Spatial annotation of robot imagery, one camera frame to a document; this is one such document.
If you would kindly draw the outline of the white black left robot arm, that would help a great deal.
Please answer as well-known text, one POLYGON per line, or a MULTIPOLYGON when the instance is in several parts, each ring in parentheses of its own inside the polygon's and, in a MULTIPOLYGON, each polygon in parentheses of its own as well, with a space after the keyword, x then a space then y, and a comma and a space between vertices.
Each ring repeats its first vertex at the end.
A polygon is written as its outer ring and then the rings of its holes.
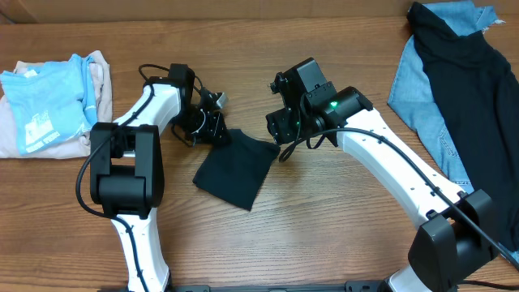
POLYGON ((144 79, 143 92, 129 111, 91 130, 92 150, 79 176, 90 173, 92 201, 110 219, 122 244, 128 270, 126 291, 171 291, 171 272, 161 250, 157 212, 165 191, 160 137, 180 127, 180 141, 229 144, 223 92, 211 92, 186 64, 166 67, 165 76, 144 79))

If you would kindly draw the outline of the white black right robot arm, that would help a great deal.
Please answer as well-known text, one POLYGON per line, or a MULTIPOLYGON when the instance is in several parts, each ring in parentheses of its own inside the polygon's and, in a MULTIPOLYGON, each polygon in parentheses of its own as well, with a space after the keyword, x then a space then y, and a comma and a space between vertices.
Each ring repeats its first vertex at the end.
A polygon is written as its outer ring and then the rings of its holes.
POLYGON ((383 280, 348 281, 345 290, 455 291, 498 256, 489 195, 467 193, 432 169, 359 90, 336 90, 313 58, 277 73, 270 88, 284 104, 266 117, 270 135, 286 146, 280 161, 314 137, 329 140, 378 179, 417 230, 406 267, 383 280))

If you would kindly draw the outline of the black t-shirt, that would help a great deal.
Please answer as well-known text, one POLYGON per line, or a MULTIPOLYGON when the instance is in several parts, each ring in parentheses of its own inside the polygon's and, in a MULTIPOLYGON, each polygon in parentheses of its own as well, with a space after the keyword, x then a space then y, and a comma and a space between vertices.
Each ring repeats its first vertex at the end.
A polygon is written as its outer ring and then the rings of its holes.
POLYGON ((255 140, 239 129, 229 131, 232 142, 213 148, 193 183, 236 207, 250 211, 273 161, 278 145, 255 140))

